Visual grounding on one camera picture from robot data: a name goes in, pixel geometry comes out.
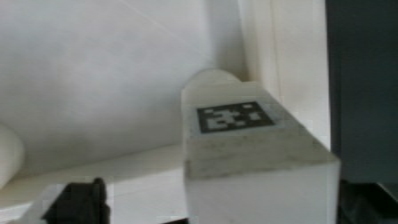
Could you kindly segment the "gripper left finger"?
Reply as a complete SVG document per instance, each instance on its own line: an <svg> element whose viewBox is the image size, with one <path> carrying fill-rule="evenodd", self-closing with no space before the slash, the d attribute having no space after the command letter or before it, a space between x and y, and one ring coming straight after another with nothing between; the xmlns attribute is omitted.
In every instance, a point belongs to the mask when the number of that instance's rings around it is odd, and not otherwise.
<svg viewBox="0 0 398 224"><path fill-rule="evenodd" d="M47 224L111 224L107 184L102 178L91 183L70 183L42 216Z"/></svg>

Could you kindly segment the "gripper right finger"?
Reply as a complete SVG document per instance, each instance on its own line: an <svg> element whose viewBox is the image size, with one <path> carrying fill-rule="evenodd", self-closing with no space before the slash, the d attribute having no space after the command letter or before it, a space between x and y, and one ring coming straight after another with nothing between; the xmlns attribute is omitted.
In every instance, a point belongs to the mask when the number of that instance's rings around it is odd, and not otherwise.
<svg viewBox="0 0 398 224"><path fill-rule="evenodd" d="M377 183L340 182L336 224L398 224L398 200Z"/></svg>

